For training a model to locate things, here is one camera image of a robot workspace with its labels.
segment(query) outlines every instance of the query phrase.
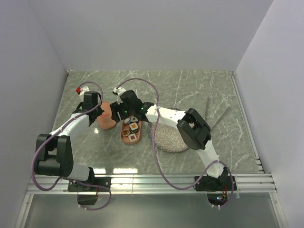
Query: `marble surface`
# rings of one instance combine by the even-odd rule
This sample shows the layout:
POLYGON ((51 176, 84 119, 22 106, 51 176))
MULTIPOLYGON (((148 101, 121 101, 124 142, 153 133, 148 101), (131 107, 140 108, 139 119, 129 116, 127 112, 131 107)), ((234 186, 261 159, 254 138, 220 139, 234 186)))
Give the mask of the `marble surface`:
MULTIPOLYGON (((99 83, 104 91, 103 101, 114 102, 113 88, 132 77, 147 79, 157 87, 160 106, 181 110, 195 108, 212 128, 212 140, 219 158, 234 173, 258 171, 227 71, 72 71, 66 81, 54 129, 65 122, 78 105, 80 100, 75 89, 81 82, 99 83)), ((97 89, 94 85, 88 86, 91 90, 97 89)), ((155 102, 155 93, 147 83, 134 80, 123 87, 134 90, 143 102, 155 102)), ((121 123, 104 131, 95 122, 73 143, 74 160, 98 169, 99 173, 158 173, 147 126, 147 123, 143 124, 138 144, 126 145, 120 139, 121 123)), ((158 149, 158 157, 166 173, 197 173, 204 168, 197 152, 191 149, 179 154, 158 149)))

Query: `food item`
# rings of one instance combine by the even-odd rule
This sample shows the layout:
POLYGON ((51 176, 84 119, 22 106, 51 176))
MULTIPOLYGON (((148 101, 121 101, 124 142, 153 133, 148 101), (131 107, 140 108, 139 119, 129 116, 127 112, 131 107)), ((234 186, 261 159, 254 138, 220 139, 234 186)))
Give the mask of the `food item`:
POLYGON ((138 119, 134 116, 130 117, 132 123, 138 123, 138 119))
POLYGON ((137 123, 131 123, 129 126, 130 126, 131 133, 136 133, 139 131, 139 127, 138 127, 137 123))
POLYGON ((136 134, 130 134, 128 137, 129 137, 130 142, 134 142, 137 140, 136 134))
POLYGON ((123 131, 122 131, 122 135, 123 135, 123 136, 127 137, 129 134, 130 134, 129 129, 126 129, 126 128, 123 129, 123 131))
POLYGON ((130 118, 126 118, 124 121, 123 121, 124 124, 130 124, 131 123, 131 119, 130 118))

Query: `purple cable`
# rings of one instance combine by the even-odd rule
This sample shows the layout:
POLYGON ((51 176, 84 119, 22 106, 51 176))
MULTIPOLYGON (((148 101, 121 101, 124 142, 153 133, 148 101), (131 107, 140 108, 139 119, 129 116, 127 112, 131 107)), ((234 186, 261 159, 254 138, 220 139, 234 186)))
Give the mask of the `purple cable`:
MULTIPOLYGON (((81 84, 79 85, 79 87, 81 87, 81 86, 83 86, 84 84, 87 84, 87 83, 92 83, 92 84, 96 85, 96 86, 98 87, 98 89, 100 90, 101 97, 100 97, 99 103, 98 103, 94 108, 92 108, 92 109, 90 109, 90 110, 88 110, 88 111, 86 111, 86 112, 84 112, 84 113, 79 114, 79 115, 76 116, 74 119, 70 119, 69 121, 67 121, 67 122, 61 127, 61 130, 58 130, 58 131, 55 132, 52 136, 50 136, 47 140, 45 140, 45 141, 42 143, 42 145, 39 146, 39 148, 36 150, 36 152, 35 152, 35 154, 34 154, 34 157, 33 157, 32 163, 31 163, 31 177, 32 177, 32 180, 33 180, 33 183, 35 184, 35 186, 36 186, 38 189, 42 190, 42 191, 50 191, 50 190, 52 190, 52 189, 56 186, 56 184, 58 183, 58 181, 61 179, 61 177, 58 177, 58 178, 56 179, 55 183, 54 183, 51 187, 49 187, 49 188, 47 188, 47 189, 46 189, 46 188, 43 188, 41 185, 38 184, 38 182, 37 182, 37 180, 36 180, 35 172, 34 172, 34 166, 35 166, 35 161, 36 161, 36 159, 37 159, 39 153, 41 152, 42 148, 43 148, 46 144, 48 144, 48 142, 50 142, 53 138, 55 138, 57 135, 59 135, 59 134, 62 132, 62 130, 64 130, 71 122, 73 122, 75 119, 77 119, 77 118, 79 118, 79 117, 81 117, 81 116, 83 116, 83 115, 86 115, 86 114, 88 114, 88 113, 94 111, 94 110, 95 110, 96 108, 98 108, 98 107, 101 105, 101 103, 102 103, 104 94, 103 94, 103 90, 102 90, 102 88, 100 87, 100 85, 97 84, 97 83, 95 83, 95 82, 92 82, 92 81, 87 81, 87 82, 81 83, 81 84)), ((108 201, 107 201, 103 206, 101 206, 101 207, 99 207, 99 208, 92 208, 92 209, 90 209, 90 208, 85 208, 84 206, 81 206, 82 208, 84 208, 84 209, 86 209, 86 210, 99 210, 99 209, 102 209, 102 208, 106 207, 106 206, 109 204, 109 202, 110 202, 110 200, 111 200, 111 198, 112 198, 112 193, 111 193, 110 189, 108 189, 108 188, 106 188, 106 187, 104 187, 104 186, 99 186, 99 185, 92 185, 92 184, 82 183, 82 182, 80 182, 80 181, 76 181, 76 182, 77 182, 78 184, 81 184, 81 185, 84 185, 84 186, 88 186, 88 187, 96 187, 96 188, 106 189, 107 191, 109 191, 109 194, 110 194, 108 201)))
POLYGON ((116 88, 121 87, 124 83, 126 83, 126 82, 128 82, 128 81, 131 81, 131 80, 140 80, 140 81, 144 81, 144 82, 148 83, 149 85, 151 85, 151 86, 153 87, 153 89, 155 90, 155 93, 156 93, 156 106, 157 106, 157 109, 156 109, 156 111, 157 111, 157 120, 156 120, 155 126, 154 126, 154 128, 153 128, 153 134, 152 134, 152 148, 153 148, 153 155, 154 155, 154 158, 155 158, 155 162, 156 162, 157 169, 158 169, 158 171, 160 172, 162 178, 165 180, 165 182, 166 182, 167 184, 169 184, 171 187, 173 187, 173 188, 175 188, 175 189, 177 189, 177 190, 187 190, 187 189, 190 189, 190 188, 192 188, 193 186, 195 186, 195 185, 200 181, 200 179, 206 174, 207 170, 208 170, 213 164, 215 164, 215 163, 221 163, 221 164, 223 164, 223 165, 227 168, 227 170, 228 170, 228 172, 229 172, 229 175, 230 175, 230 179, 231 179, 231 186, 232 186, 232 188, 231 188, 231 194, 230 194, 230 197, 228 198, 227 202, 226 202, 224 205, 222 205, 222 207, 225 206, 225 205, 227 205, 227 203, 229 203, 230 200, 231 200, 231 198, 232 198, 232 195, 233 195, 233 186, 234 186, 234 184, 233 184, 233 178, 232 178, 232 174, 231 174, 231 171, 230 171, 229 167, 228 167, 224 162, 222 162, 222 161, 213 161, 213 162, 211 162, 211 163, 205 168, 205 170, 204 170, 203 173, 199 176, 199 178, 198 178, 194 183, 192 183, 191 185, 189 185, 189 186, 187 186, 187 187, 183 187, 183 188, 182 188, 182 187, 175 186, 174 184, 172 184, 172 183, 166 178, 165 174, 162 172, 161 166, 160 166, 159 161, 158 161, 158 158, 157 158, 157 152, 156 152, 156 149, 155 149, 155 133, 156 133, 156 128, 157 128, 157 125, 158 125, 158 122, 159 122, 160 116, 161 116, 160 111, 159 111, 159 109, 158 109, 158 103, 159 103, 159 94, 158 94, 158 91, 157 91, 156 87, 155 87, 151 82, 149 82, 149 81, 147 81, 147 80, 145 80, 145 79, 142 79, 142 78, 137 78, 137 77, 135 77, 135 78, 130 78, 130 79, 127 79, 127 80, 121 82, 116 88))

